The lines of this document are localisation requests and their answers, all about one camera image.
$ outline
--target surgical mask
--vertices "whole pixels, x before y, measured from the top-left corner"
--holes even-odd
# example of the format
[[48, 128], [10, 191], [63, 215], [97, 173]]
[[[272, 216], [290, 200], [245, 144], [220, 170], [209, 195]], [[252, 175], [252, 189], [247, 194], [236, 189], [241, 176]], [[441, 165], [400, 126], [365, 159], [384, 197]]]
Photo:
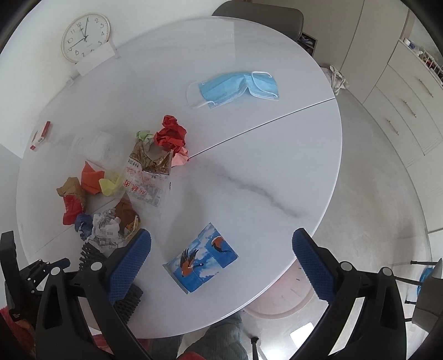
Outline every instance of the surgical mask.
[[250, 94], [256, 98], [269, 100], [279, 98], [275, 79], [263, 71], [223, 74], [199, 83], [198, 87], [206, 102], [194, 106], [195, 109], [206, 104], [211, 109], [221, 106], [243, 95], [246, 89], [249, 89]]

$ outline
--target bird illustration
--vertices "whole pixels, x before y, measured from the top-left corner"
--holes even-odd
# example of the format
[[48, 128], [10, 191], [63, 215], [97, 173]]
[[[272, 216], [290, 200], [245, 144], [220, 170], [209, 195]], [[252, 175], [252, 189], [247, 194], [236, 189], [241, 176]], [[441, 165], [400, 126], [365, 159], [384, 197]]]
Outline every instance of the bird illustration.
[[230, 250], [222, 250], [222, 242], [224, 242], [225, 239], [223, 239], [221, 236], [217, 236], [211, 241], [211, 245], [215, 250], [217, 250], [219, 253], [230, 253]]
[[182, 269], [182, 276], [188, 276], [192, 273], [192, 270], [196, 267], [203, 266], [203, 263], [195, 264], [195, 256], [197, 254], [198, 250], [194, 249], [189, 254], [189, 249], [186, 249], [183, 251], [183, 254], [180, 258], [180, 268]]

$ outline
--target gray pants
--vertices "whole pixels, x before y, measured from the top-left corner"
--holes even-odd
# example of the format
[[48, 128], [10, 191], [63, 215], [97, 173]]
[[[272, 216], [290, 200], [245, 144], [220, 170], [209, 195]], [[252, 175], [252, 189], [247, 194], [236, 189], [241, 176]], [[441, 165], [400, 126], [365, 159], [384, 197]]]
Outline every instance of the gray pants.
[[[206, 334], [188, 347], [206, 360], [248, 360], [240, 339], [243, 324], [240, 313], [232, 314], [209, 327]], [[154, 360], [175, 360], [183, 335], [153, 340], [148, 353]]]

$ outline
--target drawer handle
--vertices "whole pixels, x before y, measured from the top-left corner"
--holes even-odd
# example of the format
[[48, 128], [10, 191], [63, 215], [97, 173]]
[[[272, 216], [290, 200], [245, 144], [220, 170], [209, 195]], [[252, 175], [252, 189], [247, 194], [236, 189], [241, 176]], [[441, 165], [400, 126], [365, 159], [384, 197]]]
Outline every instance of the drawer handle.
[[434, 97], [434, 95], [432, 95], [432, 92], [427, 88], [426, 84], [422, 81], [422, 79], [419, 79], [419, 81], [420, 81], [421, 84], [425, 87], [425, 89], [427, 90], [427, 92], [429, 93], [429, 95], [431, 95], [432, 97]]
[[411, 112], [411, 114], [414, 115], [414, 117], [417, 117], [417, 115], [415, 115], [415, 113], [413, 112], [413, 110], [411, 109], [411, 107], [409, 106], [409, 104], [408, 104], [405, 100], [402, 100], [402, 101], [406, 104], [406, 106], [408, 107], [408, 109], [409, 109], [409, 111]]
[[388, 118], [386, 118], [386, 117], [385, 117], [385, 120], [389, 123], [389, 125], [391, 125], [392, 130], [394, 130], [395, 133], [396, 133], [397, 135], [399, 135], [398, 131], [394, 128], [394, 125], [392, 125], [391, 121], [390, 121]]

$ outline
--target clock face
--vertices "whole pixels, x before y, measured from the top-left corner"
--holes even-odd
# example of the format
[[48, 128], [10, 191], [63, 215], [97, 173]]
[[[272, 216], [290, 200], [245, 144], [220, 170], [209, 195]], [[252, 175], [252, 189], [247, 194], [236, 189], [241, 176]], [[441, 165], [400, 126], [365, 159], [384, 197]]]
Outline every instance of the clock face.
[[63, 35], [63, 55], [73, 63], [79, 62], [108, 41], [109, 31], [109, 21], [105, 16], [96, 13], [80, 16]]

